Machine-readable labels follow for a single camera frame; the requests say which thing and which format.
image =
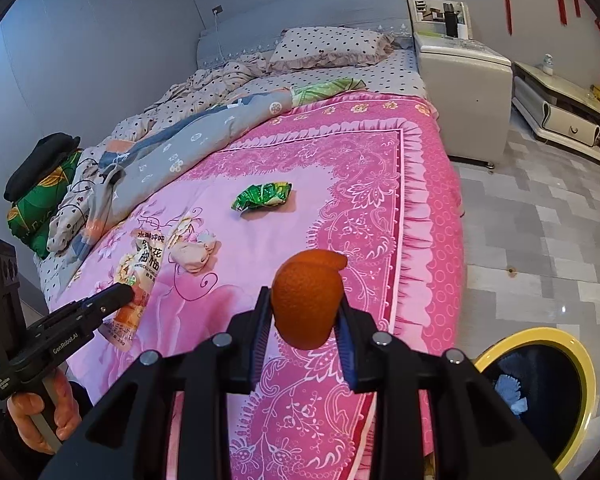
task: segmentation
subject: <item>device handle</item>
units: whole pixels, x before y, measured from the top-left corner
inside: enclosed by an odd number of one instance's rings
[[[49,447],[56,453],[60,449],[60,446],[62,446],[62,443],[56,435],[58,427],[56,426],[56,421],[54,419],[56,406],[58,405],[58,395],[54,388],[54,375],[55,371],[50,373],[39,383],[27,384],[27,391],[39,395],[45,403],[45,408],[42,410],[42,413],[31,415],[30,418],[35,427],[38,428],[42,437],[49,444]]]

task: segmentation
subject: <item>yellow rim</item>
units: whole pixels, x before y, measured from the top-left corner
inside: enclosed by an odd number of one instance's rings
[[[529,344],[545,344],[561,350],[571,359],[580,376],[583,402],[580,405],[578,423],[564,451],[554,462],[555,470],[558,473],[561,473],[576,454],[580,444],[582,444],[585,434],[587,433],[587,428],[589,427],[589,422],[594,416],[593,407],[596,402],[596,375],[593,371],[591,357],[589,357],[589,354],[582,343],[571,334],[558,330],[557,328],[550,328],[547,326],[529,328],[528,330],[523,330],[522,332],[518,332],[497,342],[483,352],[483,354],[475,360],[474,364],[480,372],[483,372],[491,363],[503,354]]]

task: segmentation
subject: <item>polka dot pillow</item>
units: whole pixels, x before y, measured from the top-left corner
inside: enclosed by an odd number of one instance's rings
[[[272,72],[303,68],[368,66],[386,59],[392,38],[372,30],[345,27],[290,28],[269,60]]]

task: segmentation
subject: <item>human hand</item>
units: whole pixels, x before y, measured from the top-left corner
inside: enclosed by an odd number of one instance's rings
[[[58,429],[56,435],[60,440],[68,439],[78,424],[82,421],[78,403],[74,399],[69,381],[64,374],[56,369],[53,385],[58,395],[58,405],[54,413],[54,420]],[[20,437],[27,446],[40,453],[53,454],[51,446],[42,437],[29,415],[41,413],[45,404],[36,394],[15,394],[7,400],[7,409],[18,428]]]

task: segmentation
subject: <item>snack wrapper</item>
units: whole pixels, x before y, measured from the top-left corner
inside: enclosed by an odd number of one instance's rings
[[[272,207],[286,202],[291,193],[289,182],[269,182],[249,186],[238,195],[231,206],[236,211]]]
[[[107,341],[123,352],[131,348],[140,325],[160,270],[164,245],[163,234],[139,230],[136,234],[136,252],[126,254],[120,260],[115,281],[131,285],[134,298],[131,303],[120,308],[112,319],[106,319],[98,330]]]

